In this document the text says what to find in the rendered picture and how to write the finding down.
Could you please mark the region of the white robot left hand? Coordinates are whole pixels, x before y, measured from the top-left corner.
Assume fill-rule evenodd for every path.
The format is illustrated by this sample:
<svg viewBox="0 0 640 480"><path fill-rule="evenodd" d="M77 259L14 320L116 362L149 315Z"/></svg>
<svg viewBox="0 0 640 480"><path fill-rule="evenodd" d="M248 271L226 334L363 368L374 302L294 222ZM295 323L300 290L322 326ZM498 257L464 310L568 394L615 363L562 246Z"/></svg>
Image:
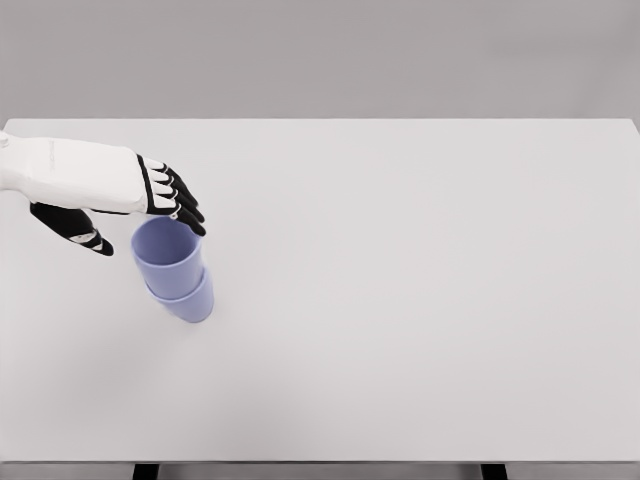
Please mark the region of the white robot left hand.
<svg viewBox="0 0 640 480"><path fill-rule="evenodd" d="M169 164L125 146L5 133L11 184L2 191L23 195L31 215L63 239L99 255L114 254L89 210L169 217L206 235L198 201Z"/></svg>

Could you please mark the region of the lavender blue plastic cup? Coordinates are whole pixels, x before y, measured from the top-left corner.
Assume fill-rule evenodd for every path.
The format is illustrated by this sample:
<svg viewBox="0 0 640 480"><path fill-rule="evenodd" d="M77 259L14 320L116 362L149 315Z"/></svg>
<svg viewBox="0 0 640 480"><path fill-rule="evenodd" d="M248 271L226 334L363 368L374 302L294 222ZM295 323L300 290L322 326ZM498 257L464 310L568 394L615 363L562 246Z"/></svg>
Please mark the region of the lavender blue plastic cup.
<svg viewBox="0 0 640 480"><path fill-rule="evenodd" d="M145 288L169 314L187 323L202 322L214 310L214 289L207 267L203 268L194 286L177 277L171 277L160 285L160 289L153 289L148 283L145 283Z"/></svg>
<svg viewBox="0 0 640 480"><path fill-rule="evenodd" d="M132 235L131 251L151 291L168 300L190 294L204 275L201 237L169 217L154 217Z"/></svg>

